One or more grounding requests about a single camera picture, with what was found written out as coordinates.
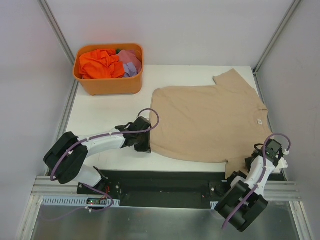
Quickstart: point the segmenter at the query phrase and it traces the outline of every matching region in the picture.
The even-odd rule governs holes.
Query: pink cloth
[[[134,50],[122,50],[117,54],[117,56],[119,56],[119,61],[124,64],[132,62],[137,72],[140,73],[142,65],[140,60],[136,57]]]

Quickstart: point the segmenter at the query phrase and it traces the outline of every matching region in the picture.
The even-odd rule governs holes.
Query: orange cloth
[[[79,74],[84,79],[116,79],[125,75],[125,69],[115,49],[97,49],[80,56]]]

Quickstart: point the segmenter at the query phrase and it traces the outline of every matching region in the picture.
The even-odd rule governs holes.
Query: gray wall
[[[292,1],[47,0],[74,54],[136,42],[145,64],[251,67]]]
[[[36,0],[0,1],[0,36],[0,239],[13,240],[73,79]]]
[[[288,175],[297,181],[320,239],[320,1],[305,0],[258,72],[274,132],[292,140]]]

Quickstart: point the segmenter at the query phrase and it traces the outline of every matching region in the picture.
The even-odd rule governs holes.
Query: clothing pile
[[[79,58],[83,79],[130,78],[140,73],[141,61],[134,50],[97,49]]]

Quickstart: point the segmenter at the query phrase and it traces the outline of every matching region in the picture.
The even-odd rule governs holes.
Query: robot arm
[[[246,167],[249,170],[248,176],[238,171],[227,179],[230,190],[214,208],[226,219],[222,226],[223,229],[228,222],[240,232],[247,229],[268,205],[264,199],[264,190],[270,174],[279,164],[282,168],[288,167],[283,156],[284,153],[287,155],[289,152],[284,151],[283,153],[282,145],[270,137],[265,144],[256,144],[251,157],[245,159]],[[258,149],[257,145],[264,145],[265,152],[263,152],[263,147]]]
[[[151,123],[142,116],[135,122],[116,126],[108,132],[75,136],[66,132],[45,155],[44,162],[60,184],[77,181],[103,191],[106,178],[96,167],[84,165],[87,157],[111,150],[134,146],[137,152],[151,153]]]

